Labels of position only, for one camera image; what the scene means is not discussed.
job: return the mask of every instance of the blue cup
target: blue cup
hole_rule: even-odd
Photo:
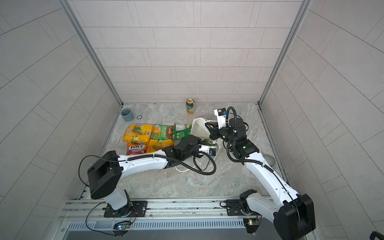
[[[130,122],[135,118],[132,111],[128,108],[121,110],[120,114],[126,122]]]

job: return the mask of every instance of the gray marble surface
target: gray marble surface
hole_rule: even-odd
[[[195,113],[188,114],[185,104],[126,104],[135,115],[131,122],[125,122],[121,116],[117,120],[105,152],[116,150],[117,154],[125,155],[127,144],[122,141],[125,129],[129,124],[190,124],[195,118],[216,120],[214,109],[233,106],[238,115],[250,126],[248,138],[260,149],[262,154],[274,156],[268,141],[263,123],[254,103],[197,103]],[[185,162],[193,166],[192,158]],[[208,159],[200,159],[205,166]],[[162,198],[162,197],[217,197],[238,196],[248,189],[255,189],[262,195],[268,192],[256,177],[241,163],[230,161],[225,149],[221,148],[215,158],[216,173],[205,176],[192,171],[179,172],[174,167],[162,170],[149,170],[129,175],[120,179],[118,185],[126,189],[131,198]],[[177,167],[180,171],[186,170],[184,166]]]

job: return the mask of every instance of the green beverage can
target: green beverage can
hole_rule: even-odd
[[[195,101],[190,98],[185,104],[187,105],[187,113],[194,113]]]

